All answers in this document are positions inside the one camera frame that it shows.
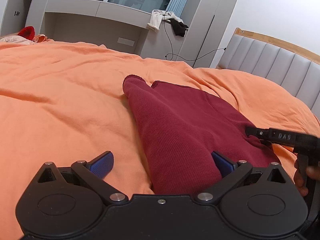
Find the right hand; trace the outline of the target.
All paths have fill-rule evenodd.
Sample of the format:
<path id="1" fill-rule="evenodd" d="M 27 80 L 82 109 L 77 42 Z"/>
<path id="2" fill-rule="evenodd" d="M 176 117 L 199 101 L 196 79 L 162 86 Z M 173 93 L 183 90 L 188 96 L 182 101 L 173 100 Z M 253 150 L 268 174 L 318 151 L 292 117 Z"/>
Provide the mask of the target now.
<path id="1" fill-rule="evenodd" d="M 308 189 L 304 186 L 304 179 L 302 178 L 302 175 L 300 174 L 300 167 L 299 167 L 299 163 L 298 160 L 295 161 L 295 168 L 296 168 L 296 172 L 295 175 L 293 177 L 293 181 L 295 182 L 295 186 L 298 189 L 298 191 L 300 192 L 300 194 L 305 197 L 308 194 Z M 319 181 L 320 180 L 320 167 L 317 166 L 308 166 L 305 169 L 306 175 L 314 180 Z"/>

